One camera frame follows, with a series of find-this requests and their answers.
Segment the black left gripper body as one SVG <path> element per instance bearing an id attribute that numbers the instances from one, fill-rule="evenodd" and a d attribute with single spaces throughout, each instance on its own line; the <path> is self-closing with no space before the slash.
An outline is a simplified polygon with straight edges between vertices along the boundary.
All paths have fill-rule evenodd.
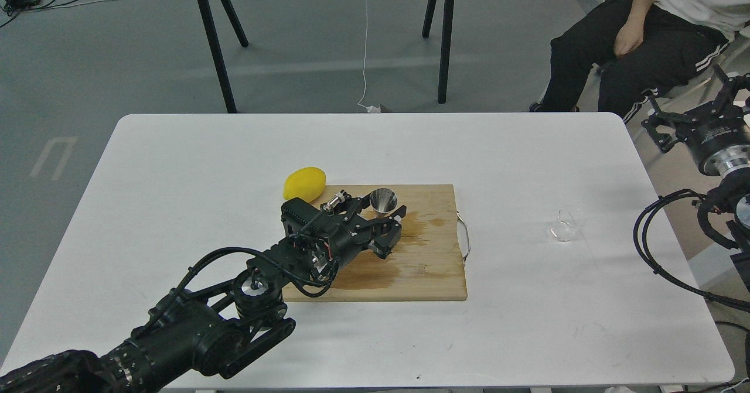
<path id="1" fill-rule="evenodd" d="M 323 251 L 329 261 L 338 258 L 341 265 L 347 265 L 366 250 L 363 248 L 366 236 L 360 234 L 360 225 L 367 220 L 359 214 L 350 223 L 344 223 L 303 199 L 294 198 L 282 204 L 281 221 L 286 236 L 297 246 Z"/>

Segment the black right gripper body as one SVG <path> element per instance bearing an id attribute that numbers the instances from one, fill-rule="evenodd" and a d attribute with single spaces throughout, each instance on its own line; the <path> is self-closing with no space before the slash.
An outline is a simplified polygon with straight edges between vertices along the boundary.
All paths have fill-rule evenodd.
<path id="1" fill-rule="evenodd" d="M 704 103 L 686 115 L 691 118 L 686 145 L 701 174 L 726 177 L 748 168 L 748 107 Z"/>

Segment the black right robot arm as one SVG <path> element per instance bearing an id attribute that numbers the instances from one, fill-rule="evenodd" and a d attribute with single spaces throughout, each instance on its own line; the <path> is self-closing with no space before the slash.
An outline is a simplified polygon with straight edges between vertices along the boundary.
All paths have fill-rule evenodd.
<path id="1" fill-rule="evenodd" d="M 702 235 L 728 252 L 733 265 L 748 265 L 748 102 L 735 103 L 739 92 L 748 89 L 748 75 L 726 74 L 715 66 L 711 79 L 721 83 L 715 98 L 686 112 L 667 112 L 665 105 L 648 96 L 652 108 L 641 121 L 633 142 L 648 138 L 662 155 L 676 145 L 684 145 L 697 171 L 716 177 L 718 184 L 706 193 L 686 188 L 659 196 L 637 218 L 633 239 L 636 251 L 656 275 L 701 296 L 709 304 L 748 312 L 747 300 L 690 287 L 670 274 L 659 265 L 647 244 L 648 228 L 656 214 L 668 204 L 690 199 Z"/>

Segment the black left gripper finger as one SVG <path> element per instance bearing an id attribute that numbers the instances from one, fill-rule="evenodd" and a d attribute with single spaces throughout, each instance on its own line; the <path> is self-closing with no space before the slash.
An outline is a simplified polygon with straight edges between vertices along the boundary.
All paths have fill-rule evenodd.
<path id="1" fill-rule="evenodd" d="M 385 217 L 378 217 L 360 225 L 360 234 L 366 236 L 364 249 L 372 251 L 380 259 L 386 259 L 401 239 L 401 220 L 407 214 L 407 206 L 399 208 Z"/>
<path id="2" fill-rule="evenodd" d="M 350 223 L 354 215 L 361 213 L 371 206 L 370 196 L 353 197 L 340 190 L 327 201 L 321 204 L 321 210 L 327 215 L 337 218 L 341 222 Z"/>

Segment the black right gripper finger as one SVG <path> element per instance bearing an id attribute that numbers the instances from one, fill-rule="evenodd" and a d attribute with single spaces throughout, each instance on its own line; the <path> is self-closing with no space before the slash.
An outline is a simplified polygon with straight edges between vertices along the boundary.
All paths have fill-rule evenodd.
<path id="1" fill-rule="evenodd" d="M 735 107 L 734 100 L 739 91 L 749 87 L 749 73 L 728 76 L 720 65 L 715 65 L 713 70 L 715 77 L 718 77 L 721 82 L 721 89 L 712 102 L 711 113 L 718 115 L 729 112 Z"/>
<path id="2" fill-rule="evenodd" d="M 646 99 L 653 106 L 653 113 L 641 122 L 641 126 L 661 153 L 668 153 L 678 143 L 683 143 L 691 153 L 704 153 L 697 137 L 697 128 L 704 119 L 702 104 L 680 114 L 662 110 L 651 94 L 646 94 Z"/>

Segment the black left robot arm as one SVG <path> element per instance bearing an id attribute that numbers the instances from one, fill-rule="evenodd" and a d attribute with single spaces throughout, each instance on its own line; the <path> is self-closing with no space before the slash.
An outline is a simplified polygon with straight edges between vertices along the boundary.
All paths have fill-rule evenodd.
<path id="1" fill-rule="evenodd" d="M 3 392 L 158 392 L 188 371 L 230 379 L 292 334 L 283 289 L 316 299 L 360 252 L 391 254 L 407 206 L 389 189 L 281 206 L 285 235 L 266 251 L 222 247 L 188 269 L 147 324 L 99 357 L 67 350 L 2 377 Z"/>

